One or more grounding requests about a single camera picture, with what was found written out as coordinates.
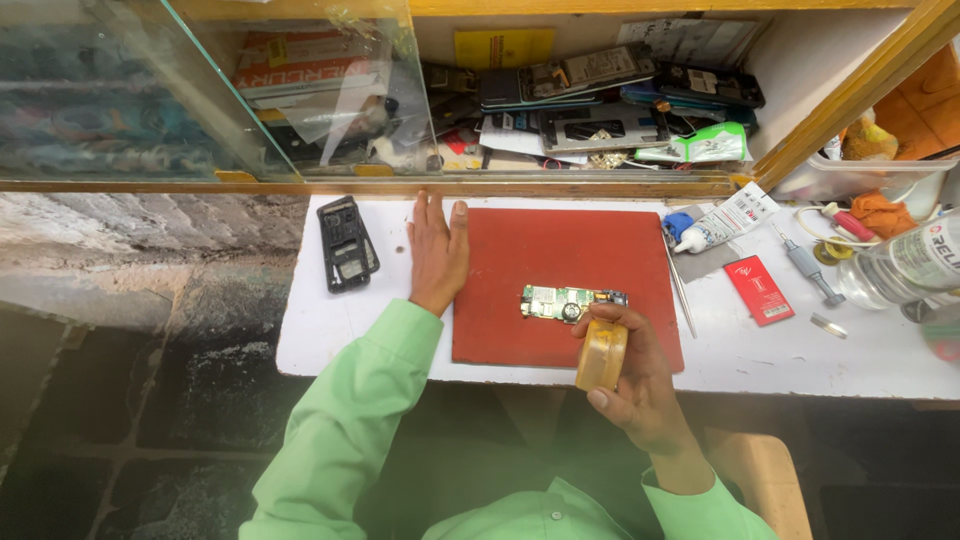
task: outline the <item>circuit board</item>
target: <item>circuit board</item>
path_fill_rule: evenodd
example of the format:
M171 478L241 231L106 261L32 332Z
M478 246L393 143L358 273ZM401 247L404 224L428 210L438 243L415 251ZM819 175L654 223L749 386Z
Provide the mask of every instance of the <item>circuit board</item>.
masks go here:
M574 324L594 302L627 305L627 295L614 290L595 291L573 287L539 287L526 285L520 296L520 313L524 318L560 319Z

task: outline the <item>yellow flux container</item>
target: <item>yellow flux container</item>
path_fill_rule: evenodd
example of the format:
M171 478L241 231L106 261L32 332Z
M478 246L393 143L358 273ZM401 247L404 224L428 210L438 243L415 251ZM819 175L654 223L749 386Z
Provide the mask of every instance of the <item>yellow flux container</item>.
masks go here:
M577 366L577 388L587 392L597 386L614 390L626 352L626 327L596 319L590 321Z

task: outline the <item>red work pad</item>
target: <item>red work pad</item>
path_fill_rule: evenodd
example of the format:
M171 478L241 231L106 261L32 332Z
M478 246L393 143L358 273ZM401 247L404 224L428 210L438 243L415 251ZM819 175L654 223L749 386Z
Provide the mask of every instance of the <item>red work pad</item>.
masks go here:
M660 217L653 212L470 209L470 272L453 303L453 361L577 367L559 319L523 318L524 285L614 289L684 370Z

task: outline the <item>shirt sleeve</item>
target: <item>shirt sleeve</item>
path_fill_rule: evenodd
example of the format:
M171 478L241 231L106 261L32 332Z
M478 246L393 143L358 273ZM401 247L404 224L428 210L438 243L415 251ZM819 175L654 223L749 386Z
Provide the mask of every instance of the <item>shirt sleeve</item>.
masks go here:
M294 407L283 448L253 489L241 540L363 539L352 521L380 474L400 417L420 398L444 324L393 300Z
M675 495L653 485L653 467L643 474L643 490L667 540L777 540L773 530L733 498L714 474L713 487L700 495Z

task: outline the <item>fingernail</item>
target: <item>fingernail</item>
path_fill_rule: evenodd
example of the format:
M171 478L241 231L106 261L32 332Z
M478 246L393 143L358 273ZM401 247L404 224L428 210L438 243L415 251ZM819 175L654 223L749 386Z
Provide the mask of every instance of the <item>fingernail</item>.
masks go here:
M590 401L593 406L597 408L606 408L607 407L607 394L604 394L600 390L593 389L587 393L587 400Z

